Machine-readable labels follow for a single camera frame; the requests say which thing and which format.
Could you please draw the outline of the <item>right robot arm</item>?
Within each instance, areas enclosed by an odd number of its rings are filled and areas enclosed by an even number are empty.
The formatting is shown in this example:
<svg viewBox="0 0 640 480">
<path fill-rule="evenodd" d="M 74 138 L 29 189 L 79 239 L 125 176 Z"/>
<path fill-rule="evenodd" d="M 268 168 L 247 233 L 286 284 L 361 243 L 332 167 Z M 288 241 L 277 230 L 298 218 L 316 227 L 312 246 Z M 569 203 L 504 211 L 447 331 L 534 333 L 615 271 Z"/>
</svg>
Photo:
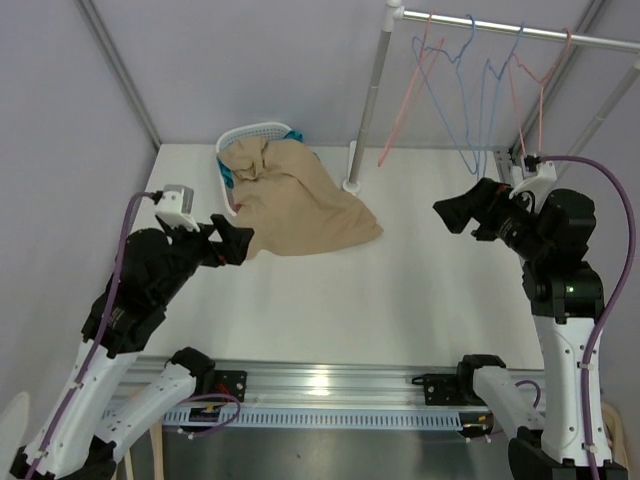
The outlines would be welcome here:
<svg viewBox="0 0 640 480">
<path fill-rule="evenodd" d="M 501 240 L 522 261 L 545 376 L 538 411 L 491 355 L 465 356 L 455 392 L 483 401 L 507 436 L 515 479 L 626 479 L 606 437 L 600 407 L 596 327 L 604 321 L 601 279 L 584 257 L 595 229 L 595 205 L 569 189 L 549 193 L 538 211 L 506 184 L 480 180 L 466 193 L 434 203 L 453 234 L 470 221 L 478 241 Z"/>
</svg>

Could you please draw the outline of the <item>beige t shirt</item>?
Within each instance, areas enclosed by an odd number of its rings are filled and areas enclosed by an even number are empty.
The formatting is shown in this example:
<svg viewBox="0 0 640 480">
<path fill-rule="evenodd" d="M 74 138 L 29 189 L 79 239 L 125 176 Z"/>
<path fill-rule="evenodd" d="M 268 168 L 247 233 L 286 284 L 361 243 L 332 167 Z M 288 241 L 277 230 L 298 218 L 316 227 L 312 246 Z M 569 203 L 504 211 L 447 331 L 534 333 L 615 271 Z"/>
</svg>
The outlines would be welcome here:
<svg viewBox="0 0 640 480">
<path fill-rule="evenodd" d="M 293 139 L 241 139 L 220 154 L 242 204 L 233 224 L 252 228 L 248 258 L 333 252 L 380 237 L 383 228 L 357 197 L 342 190 L 319 158 Z"/>
</svg>

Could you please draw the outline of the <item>blue hanger with teal shirt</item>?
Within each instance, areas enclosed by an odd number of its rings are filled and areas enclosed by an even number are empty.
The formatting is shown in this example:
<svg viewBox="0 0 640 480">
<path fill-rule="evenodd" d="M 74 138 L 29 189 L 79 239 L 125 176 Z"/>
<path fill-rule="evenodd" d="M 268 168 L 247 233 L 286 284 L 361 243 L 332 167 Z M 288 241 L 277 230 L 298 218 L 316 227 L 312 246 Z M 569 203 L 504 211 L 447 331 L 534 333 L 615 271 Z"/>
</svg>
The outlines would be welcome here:
<svg viewBox="0 0 640 480">
<path fill-rule="evenodd" d="M 462 78 L 461 72 L 467 50 L 475 40 L 476 21 L 470 14 L 466 15 L 466 19 L 470 21 L 470 33 L 457 51 L 449 51 L 445 47 L 444 38 L 440 38 L 438 44 L 429 45 L 427 42 L 429 26 L 425 27 L 421 38 L 414 37 L 412 39 L 411 50 L 416 62 L 417 72 L 422 78 L 428 96 L 443 124 L 451 145 L 457 152 L 465 170 L 475 179 L 479 179 L 482 171 L 480 152 L 472 140 L 469 101 L 466 94 L 465 81 Z M 447 65 L 447 69 L 455 84 L 453 87 L 446 88 L 445 93 L 448 94 L 447 99 L 439 96 L 436 86 L 431 81 L 432 70 L 439 60 L 443 60 Z M 459 139 L 454 132 L 454 125 L 450 120 L 450 114 L 453 112 L 452 108 L 454 105 L 459 108 L 459 112 L 462 114 L 461 122 L 464 133 L 462 139 Z"/>
</svg>

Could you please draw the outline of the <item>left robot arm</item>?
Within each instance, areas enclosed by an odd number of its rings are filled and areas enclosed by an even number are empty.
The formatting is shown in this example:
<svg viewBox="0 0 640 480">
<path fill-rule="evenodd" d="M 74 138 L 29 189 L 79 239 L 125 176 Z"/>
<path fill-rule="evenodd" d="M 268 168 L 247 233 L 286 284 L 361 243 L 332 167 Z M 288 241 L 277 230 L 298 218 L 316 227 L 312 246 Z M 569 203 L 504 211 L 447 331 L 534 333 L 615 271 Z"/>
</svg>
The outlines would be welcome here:
<svg viewBox="0 0 640 480">
<path fill-rule="evenodd" d="M 124 374 L 164 322 L 167 307 L 200 267 L 239 266 L 254 232 L 214 214 L 189 230 L 162 221 L 124 240 L 105 292 L 82 328 L 71 375 L 55 410 L 9 464 L 16 479 L 108 479 L 126 451 L 173 407 L 215 393 L 215 362 L 192 347 L 111 418 Z"/>
</svg>

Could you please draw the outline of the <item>teal t shirt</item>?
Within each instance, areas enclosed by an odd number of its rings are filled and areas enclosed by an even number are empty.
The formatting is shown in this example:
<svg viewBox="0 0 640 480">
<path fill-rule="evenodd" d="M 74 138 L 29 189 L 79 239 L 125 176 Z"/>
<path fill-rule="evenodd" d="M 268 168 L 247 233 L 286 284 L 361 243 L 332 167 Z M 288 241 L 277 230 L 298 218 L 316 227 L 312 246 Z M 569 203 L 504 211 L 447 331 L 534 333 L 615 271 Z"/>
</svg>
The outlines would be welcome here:
<svg viewBox="0 0 640 480">
<path fill-rule="evenodd" d="M 279 122 L 263 122 L 237 127 L 223 133 L 216 142 L 216 161 L 219 167 L 223 184 L 229 190 L 234 188 L 234 180 L 231 170 L 222 162 L 219 154 L 234 142 L 248 137 L 260 136 L 267 140 L 293 139 L 304 142 L 304 134 Z"/>
</svg>

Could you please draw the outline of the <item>pink wire hanger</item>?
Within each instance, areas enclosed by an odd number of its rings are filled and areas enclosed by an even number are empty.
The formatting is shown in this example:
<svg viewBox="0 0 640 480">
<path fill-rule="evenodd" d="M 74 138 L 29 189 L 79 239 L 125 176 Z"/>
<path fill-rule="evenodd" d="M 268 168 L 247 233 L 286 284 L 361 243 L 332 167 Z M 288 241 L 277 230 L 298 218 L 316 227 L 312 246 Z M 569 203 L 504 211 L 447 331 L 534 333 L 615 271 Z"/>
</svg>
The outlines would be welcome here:
<svg viewBox="0 0 640 480">
<path fill-rule="evenodd" d="M 409 82 L 408 88 L 405 92 L 401 106 L 396 114 L 394 123 L 392 125 L 391 132 L 382 148 L 382 152 L 377 160 L 377 167 L 380 168 L 385 163 L 391 149 L 395 145 L 398 137 L 409 119 L 411 112 L 415 106 L 415 102 L 421 91 L 426 87 L 427 81 L 431 75 L 431 72 L 435 66 L 436 61 L 440 56 L 440 49 L 444 45 L 444 39 L 440 38 L 436 42 L 436 51 L 427 50 L 427 40 L 431 29 L 432 21 L 428 20 L 424 29 L 424 33 L 420 39 L 420 50 L 418 59 L 416 60 L 416 66 Z"/>
</svg>

